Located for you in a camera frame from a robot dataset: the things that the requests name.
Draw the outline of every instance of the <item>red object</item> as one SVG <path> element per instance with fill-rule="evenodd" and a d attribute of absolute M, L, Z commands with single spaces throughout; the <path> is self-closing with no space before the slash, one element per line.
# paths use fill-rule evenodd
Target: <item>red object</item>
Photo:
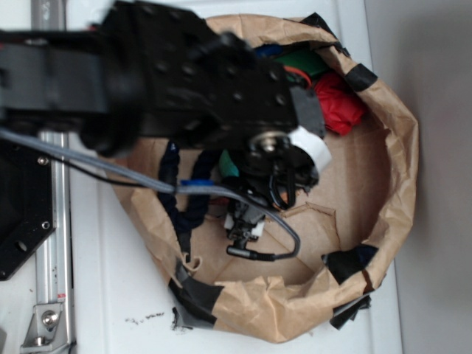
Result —
<path fill-rule="evenodd" d="M 346 135 L 368 108 L 341 76 L 335 72 L 324 74 L 315 85 L 316 96 L 322 107 L 326 128 Z"/>
<path fill-rule="evenodd" d="M 312 85 L 311 83 L 311 79 L 310 77 L 308 76 L 308 74 L 298 68 L 294 68 L 293 66 L 284 66 L 283 67 L 287 72 L 291 72 L 292 74 L 297 74 L 301 77 L 303 77 L 305 79 L 305 81 L 307 82 L 307 89 L 309 89 Z"/>

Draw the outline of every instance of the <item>black mounting plate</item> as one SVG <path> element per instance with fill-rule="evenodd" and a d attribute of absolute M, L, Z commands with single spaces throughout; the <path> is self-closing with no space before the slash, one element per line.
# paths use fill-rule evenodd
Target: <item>black mounting plate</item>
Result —
<path fill-rule="evenodd" d="M 11 278 L 54 228 L 50 160 L 0 140 L 0 281 Z"/>

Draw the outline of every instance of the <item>screw hole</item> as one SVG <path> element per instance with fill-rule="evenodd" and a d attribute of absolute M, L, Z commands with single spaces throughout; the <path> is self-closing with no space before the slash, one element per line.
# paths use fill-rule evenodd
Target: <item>screw hole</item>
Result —
<path fill-rule="evenodd" d="M 27 245 L 25 245 L 23 241 L 20 241 L 20 240 L 16 241 L 15 246 L 19 251 L 22 251 L 22 252 L 28 251 Z"/>

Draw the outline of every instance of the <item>paper bag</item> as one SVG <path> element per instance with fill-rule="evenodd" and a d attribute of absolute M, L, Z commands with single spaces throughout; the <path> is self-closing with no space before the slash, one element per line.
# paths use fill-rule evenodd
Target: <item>paper bag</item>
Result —
<path fill-rule="evenodd" d="M 208 216 L 192 232 L 192 259 L 185 262 L 170 222 L 152 190 L 116 188 L 164 281 L 176 298 L 181 323 L 254 336 L 271 342 L 293 339 L 332 319 L 340 327 L 368 305 L 412 227 L 418 164 L 417 121 L 392 90 L 358 65 L 311 16 L 309 24 L 261 15 L 207 20 L 216 32 L 232 31 L 253 47 L 310 41 L 370 109 L 347 136 L 328 133 L 333 162 L 310 195 L 282 215 L 299 233 L 297 258 L 255 262 L 226 254 L 226 232 Z M 156 177 L 166 141 L 143 139 L 119 163 Z M 189 178 L 197 151 L 181 152 L 179 178 Z M 185 197 L 178 205 L 185 207 Z M 281 253 L 289 236 L 266 221 L 251 248 Z"/>

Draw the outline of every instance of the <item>black tape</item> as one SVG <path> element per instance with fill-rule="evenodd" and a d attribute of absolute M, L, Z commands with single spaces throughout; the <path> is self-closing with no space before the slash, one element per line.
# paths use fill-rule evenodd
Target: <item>black tape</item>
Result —
<path fill-rule="evenodd" d="M 333 33 L 333 31 L 331 30 L 331 28 L 327 25 L 323 17 L 321 17 L 317 13 L 309 15 L 307 18 L 304 18 L 303 20 L 301 20 L 300 23 L 307 24 L 308 26 L 312 26 L 312 27 L 321 28 L 322 30 L 325 30 L 326 32 L 332 34 L 334 38 L 338 39 L 336 35 Z M 347 57 L 350 57 L 350 53 L 348 52 L 346 48 L 342 46 L 340 41 L 335 42 L 333 45 L 338 50 L 338 52 L 341 52 Z"/>
<path fill-rule="evenodd" d="M 359 310 L 370 308 L 371 299 L 368 294 L 359 297 L 358 299 L 339 306 L 334 309 L 334 317 L 330 320 L 331 325 L 340 330 L 347 321 L 354 321 Z"/>
<path fill-rule="evenodd" d="M 187 232 L 179 232 L 177 233 L 177 241 L 178 244 L 180 245 L 180 250 L 182 253 L 186 253 L 186 261 L 190 261 L 190 252 L 192 249 L 192 244 L 190 242 L 190 238 L 192 237 L 192 232 L 187 231 Z"/>
<path fill-rule="evenodd" d="M 336 35 L 333 33 L 333 31 L 331 30 L 331 28 L 327 25 L 327 23 L 323 19 L 323 17 L 318 15 L 318 13 L 313 13 L 313 14 L 309 15 L 307 18 L 302 19 L 300 21 L 300 23 L 301 24 L 307 24 L 307 25 L 312 26 L 312 27 L 319 27 L 319 28 L 325 30 L 326 32 L 331 33 L 334 36 L 334 38 L 338 39 L 336 37 Z"/>
<path fill-rule="evenodd" d="M 171 280 L 169 289 L 175 297 L 179 327 L 213 328 L 216 317 L 212 312 L 223 286 L 207 285 L 193 279 L 181 263 L 177 265 L 176 278 L 182 288 Z"/>
<path fill-rule="evenodd" d="M 368 89 L 377 81 L 377 75 L 362 64 L 358 64 L 344 77 L 355 92 Z"/>
<path fill-rule="evenodd" d="M 377 248 L 360 245 L 350 251 L 338 251 L 322 256 L 323 263 L 328 267 L 338 284 L 362 271 L 377 253 Z"/>

